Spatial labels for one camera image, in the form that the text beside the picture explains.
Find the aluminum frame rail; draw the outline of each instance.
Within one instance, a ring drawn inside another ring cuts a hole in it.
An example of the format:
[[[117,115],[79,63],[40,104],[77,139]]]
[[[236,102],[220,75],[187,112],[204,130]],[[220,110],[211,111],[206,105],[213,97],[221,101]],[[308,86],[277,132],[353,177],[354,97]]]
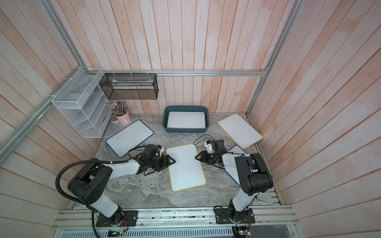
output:
[[[291,30],[292,30],[292,28],[296,22],[296,19],[299,16],[300,9],[302,9],[303,4],[304,4],[304,0],[296,0],[294,2],[294,6],[290,12],[290,15],[287,18],[286,25],[285,25],[285,27],[284,27],[281,35],[280,35],[280,38],[277,42],[277,45],[275,47],[274,52],[271,55],[269,64],[266,67],[266,75],[263,78],[261,78],[261,81],[259,82],[258,88],[255,91],[254,96],[252,97],[252,99],[250,101],[249,110],[247,111],[247,115],[250,115],[250,113],[253,111],[254,105],[258,100],[259,94],[261,93],[261,91],[263,89],[264,83],[266,82],[267,78],[269,77],[270,72],[273,68],[272,66],[274,65],[277,58],[279,57],[279,54],[282,51],[282,49],[283,49],[283,47],[287,41],[288,36],[290,35],[290,32],[291,32]]]
[[[293,208],[289,205],[250,206],[250,208],[253,209],[256,221],[254,224],[251,224],[252,226],[299,224]],[[130,229],[235,226],[235,224],[217,224],[213,207],[138,208],[123,210],[139,211],[136,226],[129,227]],[[91,227],[90,210],[61,210],[51,230],[86,230],[89,227]]]
[[[54,95],[58,93],[58,91],[70,80],[70,77],[75,74],[77,70],[79,69],[73,69],[66,80],[64,80],[58,88],[52,92],[52,95],[47,96],[44,101],[23,121],[23,123],[4,140],[4,143],[0,145],[0,166],[8,159],[14,150],[34,129],[34,127],[49,112],[49,110],[53,107],[51,100],[54,98]]]
[[[157,77],[175,76],[265,76],[266,70],[104,70],[104,73],[154,73]]]

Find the vent grille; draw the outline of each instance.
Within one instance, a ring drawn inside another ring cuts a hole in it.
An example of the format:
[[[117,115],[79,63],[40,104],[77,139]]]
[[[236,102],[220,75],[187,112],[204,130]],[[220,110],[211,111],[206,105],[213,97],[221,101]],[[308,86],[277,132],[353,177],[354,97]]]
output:
[[[109,229],[97,229],[100,237],[107,237]],[[141,228],[130,229],[121,237],[232,237],[231,227],[181,227],[181,228]],[[61,238],[94,238],[93,230],[68,230],[64,231]]]

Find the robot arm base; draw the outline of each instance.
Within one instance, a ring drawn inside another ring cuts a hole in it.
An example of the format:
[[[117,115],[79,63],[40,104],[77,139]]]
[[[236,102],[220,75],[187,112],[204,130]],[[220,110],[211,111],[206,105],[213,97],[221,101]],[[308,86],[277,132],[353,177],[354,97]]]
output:
[[[235,223],[255,223],[253,210],[251,208],[238,212],[235,210],[233,201],[230,200],[227,208],[214,208],[217,224],[235,224]]]
[[[122,211],[122,208],[118,206],[118,210],[110,218],[100,213],[96,227],[122,227],[124,221],[127,221],[128,227],[134,227],[136,226],[137,217],[138,211]]]

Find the white board in tray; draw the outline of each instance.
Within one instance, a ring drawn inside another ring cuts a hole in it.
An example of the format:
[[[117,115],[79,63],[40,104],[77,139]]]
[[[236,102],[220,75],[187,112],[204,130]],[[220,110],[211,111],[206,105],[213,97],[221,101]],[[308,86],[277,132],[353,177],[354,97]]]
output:
[[[263,138],[238,114],[222,119],[218,124],[243,149],[250,147]]]
[[[205,128],[205,112],[169,112],[167,128]]]
[[[129,150],[143,143],[154,134],[146,124],[137,120],[106,140],[107,145],[122,158]]]
[[[237,153],[237,154],[245,154],[247,155],[247,153],[242,150],[239,146],[234,146],[233,148],[231,148],[228,152],[233,152],[233,153]],[[239,178],[238,178],[238,172],[237,172],[237,168],[236,168],[236,164],[235,164],[235,157],[237,157],[239,155],[224,155],[223,156],[223,159],[222,161],[224,162],[224,165],[225,165],[225,171],[227,172],[228,175],[230,175],[230,177],[232,177],[232,179],[239,185]]]
[[[207,180],[201,162],[196,160],[198,154],[193,144],[168,148],[167,155],[176,160],[169,166],[171,186],[174,192],[205,185]]]

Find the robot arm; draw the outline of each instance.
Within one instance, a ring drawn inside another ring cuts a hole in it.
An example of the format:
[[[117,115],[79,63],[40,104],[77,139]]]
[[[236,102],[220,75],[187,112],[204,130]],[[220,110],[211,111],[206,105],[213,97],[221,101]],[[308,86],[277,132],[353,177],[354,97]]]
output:
[[[215,163],[219,163],[224,165],[226,157],[232,156],[226,151],[223,140],[208,140],[204,143],[204,146],[207,148],[207,151],[200,152],[195,159],[206,164],[215,166]],[[249,216],[249,206],[253,203],[256,196],[266,192],[274,185],[272,176],[260,154],[237,155],[234,160],[235,163],[226,166],[236,167],[241,189],[230,200],[227,211],[223,208],[220,209],[222,210],[219,213],[220,216],[225,214],[222,224],[225,224],[226,221],[230,223],[229,220],[239,222],[243,217]]]
[[[149,168],[153,171],[148,174],[159,172],[176,162],[169,155],[162,155],[164,148],[160,145],[149,144],[142,147],[144,147],[142,153],[125,163],[85,164],[68,183],[68,190],[88,209],[100,212],[100,220],[111,226],[120,225],[124,217],[122,208],[104,193],[108,180],[123,175],[144,173]]]

